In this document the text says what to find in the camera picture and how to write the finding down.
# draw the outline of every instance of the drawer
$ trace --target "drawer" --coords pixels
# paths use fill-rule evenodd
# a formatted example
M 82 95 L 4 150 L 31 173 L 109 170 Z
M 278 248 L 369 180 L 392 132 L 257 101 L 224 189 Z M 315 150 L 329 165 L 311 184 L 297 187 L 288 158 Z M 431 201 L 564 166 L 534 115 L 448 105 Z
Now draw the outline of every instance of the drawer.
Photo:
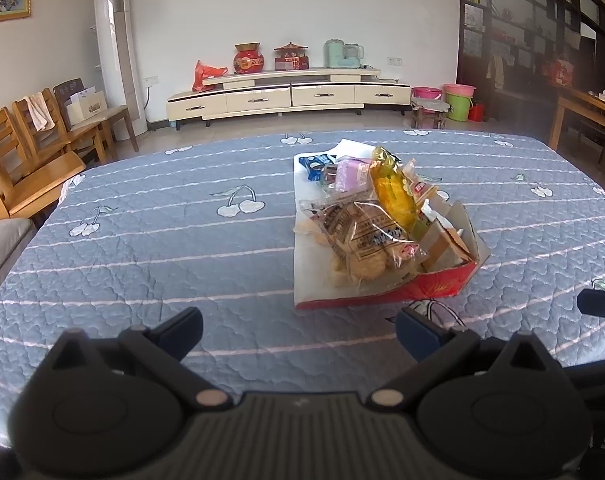
M 269 88 L 249 90 L 227 94 L 227 111 L 244 112 L 247 110 L 265 110 L 266 108 L 288 108 L 292 98 L 287 88 Z
M 224 94 L 203 95 L 181 101 L 167 102 L 167 118 L 170 121 L 225 113 L 227 113 L 227 100 Z
M 294 106 L 353 104 L 353 85 L 292 86 Z
M 355 85 L 355 102 L 364 104 L 411 104 L 411 89 L 408 86 Z

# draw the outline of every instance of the white towel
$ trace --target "white towel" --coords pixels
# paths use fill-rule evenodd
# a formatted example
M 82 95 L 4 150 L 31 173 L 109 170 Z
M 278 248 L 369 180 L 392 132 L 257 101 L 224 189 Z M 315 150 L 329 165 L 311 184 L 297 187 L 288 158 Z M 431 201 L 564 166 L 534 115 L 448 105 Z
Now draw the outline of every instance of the white towel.
M 505 67 L 503 66 L 502 56 L 498 56 L 497 54 L 493 54 L 492 59 L 489 61 L 489 66 L 487 67 L 487 79 L 491 79 L 492 70 L 495 71 L 495 79 L 493 80 L 493 84 L 496 88 L 501 89 L 505 87 Z
M 55 126 L 42 92 L 25 97 L 25 101 L 37 132 L 51 130 Z

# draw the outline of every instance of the electrical socket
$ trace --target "electrical socket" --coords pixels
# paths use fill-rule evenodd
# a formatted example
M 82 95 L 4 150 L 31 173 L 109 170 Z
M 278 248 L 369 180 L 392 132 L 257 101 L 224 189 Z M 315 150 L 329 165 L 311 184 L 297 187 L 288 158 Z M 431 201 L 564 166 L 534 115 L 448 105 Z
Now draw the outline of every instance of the electrical socket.
M 145 79 L 142 80 L 142 84 L 144 85 L 145 88 L 150 88 L 159 83 L 160 83 L 160 78 L 157 75 L 153 75 L 151 77 L 146 77 Z

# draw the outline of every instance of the quilted bedspread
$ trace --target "quilted bedspread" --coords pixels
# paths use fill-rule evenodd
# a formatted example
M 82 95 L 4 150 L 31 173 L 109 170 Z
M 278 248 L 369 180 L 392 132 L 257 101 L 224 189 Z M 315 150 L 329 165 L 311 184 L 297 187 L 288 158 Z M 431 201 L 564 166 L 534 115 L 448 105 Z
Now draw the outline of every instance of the quilted bedspread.
M 461 200 L 492 256 L 461 294 L 413 306 L 508 338 L 532 330 L 564 365 L 605 358 L 605 191 L 528 137 L 426 130 L 307 132 L 203 144 L 86 171 L 0 289 L 0 442 L 12 403 L 61 332 L 93 337 L 204 316 L 184 364 L 244 390 L 357 390 L 405 370 L 402 306 L 296 310 L 294 155 L 383 144 Z

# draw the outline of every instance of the green bucket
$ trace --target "green bucket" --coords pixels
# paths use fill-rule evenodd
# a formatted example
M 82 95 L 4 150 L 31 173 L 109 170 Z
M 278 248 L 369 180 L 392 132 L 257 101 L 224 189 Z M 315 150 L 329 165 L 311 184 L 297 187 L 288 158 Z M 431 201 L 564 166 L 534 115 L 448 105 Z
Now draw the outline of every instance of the green bucket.
M 454 121 L 467 121 L 469 119 L 469 108 L 471 108 L 471 97 L 456 94 L 447 94 L 447 102 L 451 105 L 451 111 L 447 117 Z

